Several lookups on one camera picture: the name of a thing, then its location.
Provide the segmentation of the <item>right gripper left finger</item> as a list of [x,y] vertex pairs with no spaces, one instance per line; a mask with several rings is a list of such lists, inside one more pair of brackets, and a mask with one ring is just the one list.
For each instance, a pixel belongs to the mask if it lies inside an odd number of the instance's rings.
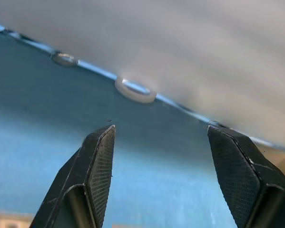
[[102,228],[115,137],[115,125],[86,136],[58,171],[29,228]]

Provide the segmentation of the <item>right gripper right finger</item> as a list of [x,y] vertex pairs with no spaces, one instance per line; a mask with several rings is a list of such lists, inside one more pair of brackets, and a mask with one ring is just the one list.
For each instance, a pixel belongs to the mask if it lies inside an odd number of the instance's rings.
[[238,228],[285,228],[285,175],[251,139],[209,125],[219,186]]

